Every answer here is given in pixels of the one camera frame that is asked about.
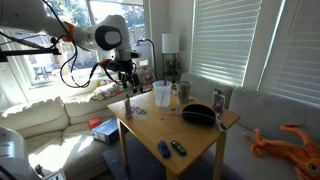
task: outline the stuffed octopus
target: stuffed octopus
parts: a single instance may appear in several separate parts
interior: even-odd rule
[[[253,143],[253,155],[262,157],[265,151],[285,158],[296,164],[295,170],[300,180],[320,180],[320,148],[303,130],[294,128],[296,126],[299,124],[286,123],[281,125],[280,129],[299,135],[304,144],[302,147],[284,141],[262,139],[259,129],[254,130],[255,140],[247,133],[243,135]]]

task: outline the couch cushion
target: couch cushion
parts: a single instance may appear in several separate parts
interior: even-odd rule
[[[320,144],[320,109],[281,96],[246,88],[234,89],[229,109],[241,115],[239,124],[253,130],[259,128],[269,139],[301,144],[299,136],[280,130],[286,122],[300,123],[313,140]]]
[[[251,143],[244,138],[243,132],[251,135],[250,130],[235,124],[227,132],[227,140],[224,153],[223,179],[243,180],[297,180],[294,164],[265,154],[258,158],[251,154]],[[204,159],[213,164],[216,146],[209,148],[204,154]]]
[[[181,81],[192,83],[190,95],[211,103],[214,89],[219,89],[226,97],[225,108],[229,107],[229,101],[234,86],[229,86],[211,79],[207,79],[197,74],[183,73]]]
[[[108,109],[108,104],[124,100],[125,97],[126,93],[122,92],[102,101],[92,100],[88,95],[63,101],[70,117],[70,123],[77,124],[88,122],[91,118],[105,119],[113,116]]]
[[[0,126],[18,131],[24,138],[65,129],[69,118],[59,97],[14,106],[0,117]]]
[[[56,135],[47,133],[26,140],[27,147],[34,147],[29,152],[32,167],[40,164],[45,175],[63,168],[69,177],[97,164],[104,165],[102,153],[109,146],[93,140],[87,123],[69,126],[60,132],[60,136]],[[36,140],[39,141],[38,147],[34,145]]]

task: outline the window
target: window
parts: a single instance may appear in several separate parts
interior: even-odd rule
[[[112,1],[86,1],[86,0],[48,0],[55,12],[62,21],[70,22],[76,26],[90,26],[90,24],[101,22],[109,14],[122,15],[128,24],[130,40],[136,42],[137,39],[145,39],[144,25],[144,8],[142,1],[136,4],[120,4]],[[45,6],[48,16],[53,17],[51,10]],[[29,34],[23,32],[10,32],[11,36],[17,38],[26,38],[27,40],[39,44],[44,47],[51,46],[50,36]],[[16,49],[31,49],[30,47],[14,43]],[[44,83],[61,82],[60,68],[64,62],[70,59],[75,49],[71,43],[61,42],[58,49],[62,52],[61,56],[51,54],[42,55],[24,55],[20,68],[25,70],[25,73],[30,81],[31,86]],[[76,80],[87,81],[91,68],[99,62],[99,60],[112,58],[112,52],[107,51],[85,51],[77,48],[78,58],[73,68],[73,76]],[[71,81],[70,71],[73,61],[68,63],[68,68],[64,68],[63,75],[65,79]],[[105,75],[99,67],[95,71],[96,75]]]
[[[190,72],[320,106],[319,6],[196,0]]]
[[[241,86],[261,0],[196,0],[190,71]]]
[[[131,47],[142,54],[142,57],[133,59],[133,62],[136,63],[139,69],[143,67],[152,68],[150,43],[142,42],[137,45],[138,40],[146,39],[143,1],[123,1],[118,3],[118,1],[114,0],[90,0],[89,2],[88,6],[90,7],[94,24],[100,23],[108,15],[119,14],[124,17],[128,26]],[[113,51],[99,52],[99,55],[100,57],[110,57],[114,53]]]
[[[260,91],[320,106],[320,1],[287,1]]]

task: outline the plastic cup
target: plastic cup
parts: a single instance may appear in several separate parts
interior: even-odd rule
[[[154,97],[156,105],[158,107],[168,107],[170,104],[171,85],[170,81],[167,81],[167,85],[164,85],[164,81],[155,81],[152,83]]]
[[[191,82],[189,81],[178,81],[177,85],[177,94],[179,99],[179,104],[187,104],[189,103],[189,94],[191,88]]]

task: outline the table top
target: table top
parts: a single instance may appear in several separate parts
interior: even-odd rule
[[[211,107],[210,103],[190,97],[189,104],[202,104]],[[178,105],[178,97],[171,95],[170,105],[167,108],[157,107],[153,91],[130,98],[131,106],[136,105],[146,109],[146,115],[133,114],[132,118],[125,118],[124,102],[119,101],[108,105],[110,110],[147,149],[175,175],[181,175],[204,151],[206,151],[220,136],[215,125],[205,126],[185,121],[181,117],[183,108],[189,104],[181,104],[180,109],[172,111]],[[220,115],[220,119],[230,128],[240,116],[228,110]],[[171,157],[162,158],[157,143],[166,141]],[[170,142],[177,140],[187,150],[186,156],[180,156]]]

